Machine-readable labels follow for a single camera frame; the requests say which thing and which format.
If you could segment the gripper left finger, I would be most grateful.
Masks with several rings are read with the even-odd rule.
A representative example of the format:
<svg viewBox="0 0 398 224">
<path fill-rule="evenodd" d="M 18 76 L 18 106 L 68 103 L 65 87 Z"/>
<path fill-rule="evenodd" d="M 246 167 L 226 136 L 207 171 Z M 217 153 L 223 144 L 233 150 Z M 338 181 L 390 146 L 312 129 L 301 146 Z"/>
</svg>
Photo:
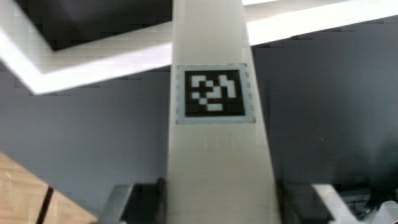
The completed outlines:
<svg viewBox="0 0 398 224">
<path fill-rule="evenodd" d="M 98 224 L 127 224 L 127 221 L 123 220 L 123 214 L 127 211 L 132 191 L 132 185 L 114 186 L 98 218 Z"/>
</svg>

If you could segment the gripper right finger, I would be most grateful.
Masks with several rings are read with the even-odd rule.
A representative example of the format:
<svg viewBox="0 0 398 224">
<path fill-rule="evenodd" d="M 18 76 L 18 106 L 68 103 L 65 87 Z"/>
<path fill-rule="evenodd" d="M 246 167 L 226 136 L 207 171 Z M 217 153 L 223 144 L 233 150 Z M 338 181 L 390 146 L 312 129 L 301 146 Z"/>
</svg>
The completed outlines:
<svg viewBox="0 0 398 224">
<path fill-rule="evenodd" d="M 329 224 L 365 224 L 351 212 L 335 186 L 331 184 L 315 184 L 313 188 L 335 218 Z"/>
</svg>

